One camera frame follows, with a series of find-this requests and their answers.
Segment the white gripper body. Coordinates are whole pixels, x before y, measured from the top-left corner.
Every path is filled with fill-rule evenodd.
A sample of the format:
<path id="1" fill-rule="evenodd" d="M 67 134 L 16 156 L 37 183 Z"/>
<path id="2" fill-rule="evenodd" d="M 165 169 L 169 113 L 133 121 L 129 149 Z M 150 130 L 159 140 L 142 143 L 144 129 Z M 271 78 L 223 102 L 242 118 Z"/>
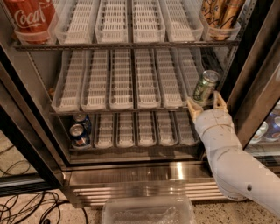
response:
<path id="1" fill-rule="evenodd" d="M 235 127 L 231 115 L 223 110 L 209 109 L 203 111 L 194 122 L 195 129 L 200 137 L 208 131 L 214 133 L 214 128 L 222 129 L 228 137 L 235 136 Z"/>

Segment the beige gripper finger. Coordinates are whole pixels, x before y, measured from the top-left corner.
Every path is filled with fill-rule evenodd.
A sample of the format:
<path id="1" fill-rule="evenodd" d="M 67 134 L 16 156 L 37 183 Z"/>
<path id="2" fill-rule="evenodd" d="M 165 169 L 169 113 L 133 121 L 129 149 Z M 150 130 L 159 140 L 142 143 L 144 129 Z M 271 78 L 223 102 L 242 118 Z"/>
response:
<path id="1" fill-rule="evenodd" d="M 213 92 L 213 109 L 215 111 L 228 112 L 227 104 L 218 91 Z"/>
<path id="2" fill-rule="evenodd" d="M 195 122 L 204 109 L 197 104 L 191 97 L 187 98 L 187 107 L 192 120 Z"/>

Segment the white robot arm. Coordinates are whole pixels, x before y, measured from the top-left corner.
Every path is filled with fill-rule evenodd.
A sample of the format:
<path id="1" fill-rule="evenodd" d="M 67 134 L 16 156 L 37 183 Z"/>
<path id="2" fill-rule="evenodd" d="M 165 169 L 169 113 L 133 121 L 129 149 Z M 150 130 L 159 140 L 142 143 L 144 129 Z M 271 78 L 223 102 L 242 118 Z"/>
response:
<path id="1" fill-rule="evenodd" d="M 221 94 L 213 93 L 211 109 L 192 98 L 187 107 L 220 192 L 233 201 L 253 200 L 280 218 L 280 178 L 243 150 Z"/>

